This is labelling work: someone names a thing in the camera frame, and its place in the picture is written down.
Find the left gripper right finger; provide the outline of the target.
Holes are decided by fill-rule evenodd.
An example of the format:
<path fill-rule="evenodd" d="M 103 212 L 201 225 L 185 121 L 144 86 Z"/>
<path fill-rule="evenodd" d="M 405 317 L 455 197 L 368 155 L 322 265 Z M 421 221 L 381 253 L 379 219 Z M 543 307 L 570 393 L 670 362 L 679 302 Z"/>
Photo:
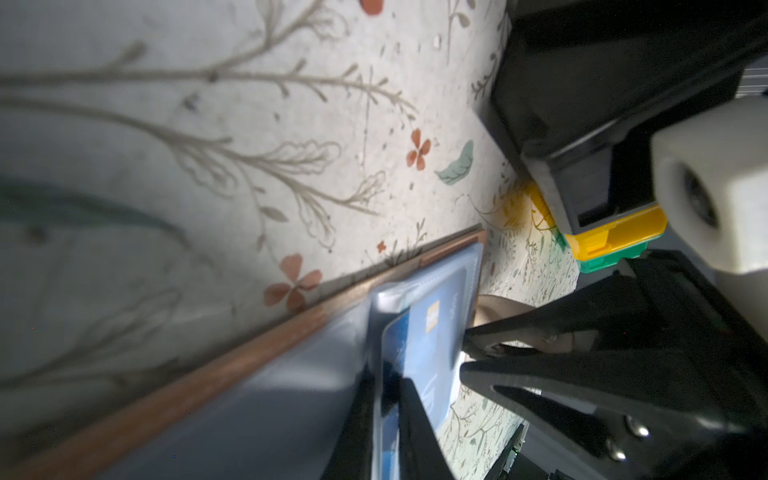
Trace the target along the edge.
<path fill-rule="evenodd" d="M 398 391 L 400 478 L 453 480 L 415 384 L 400 378 Z"/>

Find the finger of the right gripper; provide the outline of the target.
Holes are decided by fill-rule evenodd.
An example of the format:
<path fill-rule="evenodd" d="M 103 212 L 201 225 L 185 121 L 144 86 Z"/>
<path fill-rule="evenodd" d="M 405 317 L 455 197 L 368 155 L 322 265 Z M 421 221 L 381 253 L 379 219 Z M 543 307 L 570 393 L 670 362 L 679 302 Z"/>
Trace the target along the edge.
<path fill-rule="evenodd" d="M 767 390 L 677 349 L 466 363 L 462 382 L 606 479 L 764 479 Z"/>
<path fill-rule="evenodd" d="M 740 360 L 742 319 L 679 251 L 623 260 L 609 277 L 544 306 L 467 330 L 477 360 L 514 355 L 512 340 L 550 354 L 630 360 Z"/>

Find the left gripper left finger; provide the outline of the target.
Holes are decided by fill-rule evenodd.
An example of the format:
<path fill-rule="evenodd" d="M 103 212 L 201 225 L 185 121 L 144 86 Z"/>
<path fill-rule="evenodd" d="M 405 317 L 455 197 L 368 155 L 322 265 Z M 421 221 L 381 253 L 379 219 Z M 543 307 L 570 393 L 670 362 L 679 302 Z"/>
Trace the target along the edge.
<path fill-rule="evenodd" d="M 374 402 L 375 377 L 365 370 L 322 480 L 371 478 Z"/>

